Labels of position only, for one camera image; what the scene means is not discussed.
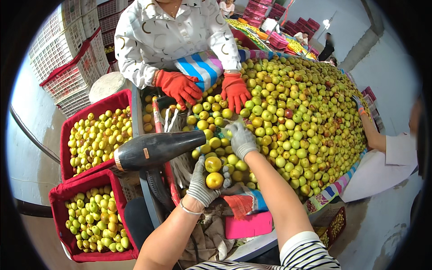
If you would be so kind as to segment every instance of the hand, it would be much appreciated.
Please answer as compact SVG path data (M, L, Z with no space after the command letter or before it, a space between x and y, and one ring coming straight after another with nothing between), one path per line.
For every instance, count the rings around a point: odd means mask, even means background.
M251 94L240 73L224 73L224 76L221 96L224 100L228 97L228 108L234 112L235 107L235 113L240 114L241 104L244 105L251 98Z
M228 167L223 166L223 177L225 178L223 181L223 185L219 189L210 189L206 185L206 179L204 179L203 172L204 168L204 156L200 156L197 163L195 164L194 173L192 174L191 183L189 184L189 189L186 193L197 199L201 202L205 207L209 207L211 202L213 202L221 192L228 188L231 185L231 180L229 179Z
M194 99L200 99L203 93L195 84L198 82L197 77L184 75L180 72L167 72L159 70L155 82L156 87L162 87L162 91L168 96L175 98L181 109L185 110L186 105L183 98L191 105L197 102Z
M228 130L232 133L231 146L232 150L243 161L245 156L250 151L257 151L257 144L255 142L255 137L252 132L244 127L241 123L233 123L226 125Z
M357 110L359 111L359 116L361 116L362 114L367 114L365 112L365 107L362 105L362 102L360 101L360 99L355 95L353 95L352 98L357 103Z

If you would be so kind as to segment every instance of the striped cloth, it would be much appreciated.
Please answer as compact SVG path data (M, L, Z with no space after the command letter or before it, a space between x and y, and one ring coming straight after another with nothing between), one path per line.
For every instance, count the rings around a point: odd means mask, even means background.
M279 255L280 266L252 264L233 261L206 261L188 268L188 270L238 269L238 270L328 270L340 269L339 262L328 254L315 232L300 232L291 237L282 246Z
M273 53L271 51L260 50L239 50L240 62L249 58L271 59L274 54L279 57L298 57L297 55ZM201 91L206 91L216 83L217 78L223 74L222 62L212 51L203 51L189 55L174 61L174 65L180 72L189 76L195 76L199 79L196 85Z
M363 156L367 153L367 151L368 151L367 148L365 148L363 152L360 154L359 159L353 164L351 169L347 171L344 175L342 175L337 181L330 184L318 195L314 195L306 201L306 203L303 206L305 207L308 215L321 210L324 206L326 206L329 202L331 202L331 200L333 200L336 196L342 193L342 191L348 185L348 182L353 176L354 172L357 170L360 161L362 160Z

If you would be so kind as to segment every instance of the shirt collar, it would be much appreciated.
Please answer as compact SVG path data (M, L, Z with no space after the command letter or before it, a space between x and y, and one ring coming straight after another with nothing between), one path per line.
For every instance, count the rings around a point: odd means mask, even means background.
M189 7L201 7L201 2L204 0L182 0L181 5ZM155 19L172 19L162 13L161 7L157 4L156 0L138 0L141 4L141 19L147 21L155 17Z

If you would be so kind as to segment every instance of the person in background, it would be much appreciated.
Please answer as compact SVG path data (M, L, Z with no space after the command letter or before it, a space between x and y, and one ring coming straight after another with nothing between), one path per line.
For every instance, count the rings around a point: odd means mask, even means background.
M334 52L334 46L333 46L333 40L331 38L331 34L327 32L325 34L325 39L326 39L325 47L323 51L320 53L320 55L318 55L319 61L327 60L327 58Z
M274 31L280 35L281 32L280 32L279 23L278 23L279 20L280 20L280 17L278 17L278 16L274 16L273 19L272 18L265 19L265 21L261 25L260 31L265 33L267 30L272 31L274 29Z
M240 123L227 125L232 132L234 153L245 161L258 180L260 191L270 210L276 230L283 269L340 269L339 262L328 254L314 232L308 215L291 186L260 154L255 136ZM205 207L219 197L221 190L206 186L203 176L205 158L201 156L192 174L187 194L168 218L145 240L134 270L172 269L179 259ZM229 182L224 168L224 184ZM188 269L282 269L281 266L235 261L206 261Z
M308 49L308 36L309 33L308 32L298 32L297 34L294 35L294 38L303 46L303 48L305 48L306 50Z
M161 87L184 110L202 92L199 79L177 72L174 60L212 50L222 62L222 97L240 113L251 95L240 74L240 56L216 0L136 0L120 16L114 35L120 73L138 88Z
M234 1L233 0L225 0L219 3L220 12L230 19L237 20L238 15L234 15Z
M357 103L359 118L372 150L363 156L345 190L339 195L345 203L378 194L412 174L417 166L416 136L422 113L418 98L411 109L410 133L386 136L376 130L359 98L353 96L353 100Z

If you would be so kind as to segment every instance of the striped shirt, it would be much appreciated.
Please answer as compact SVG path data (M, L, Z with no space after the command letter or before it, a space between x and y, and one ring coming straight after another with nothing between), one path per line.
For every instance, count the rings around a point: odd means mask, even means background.
M340 269L339 262L328 254L324 244L314 232L300 232L291 237L282 246L280 251L281 266L252 264L233 261L206 261L188 269L212 270L212 269L236 269L236 270L273 270L273 269L313 269L328 270Z

